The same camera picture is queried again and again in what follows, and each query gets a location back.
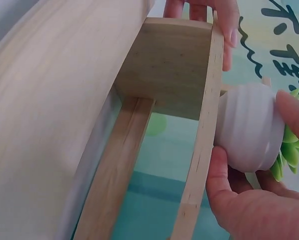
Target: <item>fingernail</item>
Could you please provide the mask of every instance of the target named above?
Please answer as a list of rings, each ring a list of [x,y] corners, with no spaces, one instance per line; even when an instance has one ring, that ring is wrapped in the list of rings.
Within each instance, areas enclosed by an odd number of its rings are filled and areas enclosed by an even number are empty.
[[[238,31],[237,29],[233,29],[230,34],[230,43],[234,48],[236,48],[238,44]]]

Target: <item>hand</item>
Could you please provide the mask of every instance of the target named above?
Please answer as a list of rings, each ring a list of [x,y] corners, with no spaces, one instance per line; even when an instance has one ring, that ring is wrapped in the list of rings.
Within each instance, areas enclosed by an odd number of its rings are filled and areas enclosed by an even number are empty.
[[[279,91],[276,102],[299,138],[299,101]],[[225,150],[214,147],[206,191],[219,225],[235,240],[299,240],[299,193],[276,182],[269,171],[256,175],[262,190],[254,190],[244,173],[228,168]]]
[[[224,35],[223,71],[232,67],[232,48],[237,46],[240,12],[237,0],[166,0],[164,18],[181,18],[184,2],[189,3],[189,18],[207,21],[207,6],[217,11]]]

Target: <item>potted plant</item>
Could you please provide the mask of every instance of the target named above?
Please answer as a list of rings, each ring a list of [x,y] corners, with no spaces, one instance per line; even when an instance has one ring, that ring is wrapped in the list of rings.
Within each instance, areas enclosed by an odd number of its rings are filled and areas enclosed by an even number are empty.
[[[299,89],[291,94],[299,98]],[[272,89],[262,83],[239,85],[220,97],[215,144],[240,172],[270,170],[277,181],[285,165],[297,173],[299,139],[278,112]]]

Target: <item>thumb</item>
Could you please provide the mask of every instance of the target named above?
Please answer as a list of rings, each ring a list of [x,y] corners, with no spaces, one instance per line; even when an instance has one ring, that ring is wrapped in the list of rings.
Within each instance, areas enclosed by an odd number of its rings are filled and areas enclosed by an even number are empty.
[[[215,9],[225,41],[236,48],[240,20],[237,0],[215,0]]]
[[[276,94],[276,104],[284,122],[299,139],[299,100],[280,90]]]

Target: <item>wood grain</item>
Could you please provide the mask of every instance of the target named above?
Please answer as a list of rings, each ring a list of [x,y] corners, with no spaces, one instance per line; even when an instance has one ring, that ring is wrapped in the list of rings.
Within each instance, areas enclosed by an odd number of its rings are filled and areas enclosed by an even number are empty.
[[[216,15],[194,152],[170,240],[191,240],[209,170],[222,85],[224,37]]]
[[[153,3],[42,0],[12,29],[0,44],[0,169],[49,159],[75,174]]]
[[[156,100],[154,112],[198,120],[212,25],[147,18],[115,80],[124,96]]]
[[[154,101],[126,98],[99,162],[75,240],[109,240],[119,215]]]

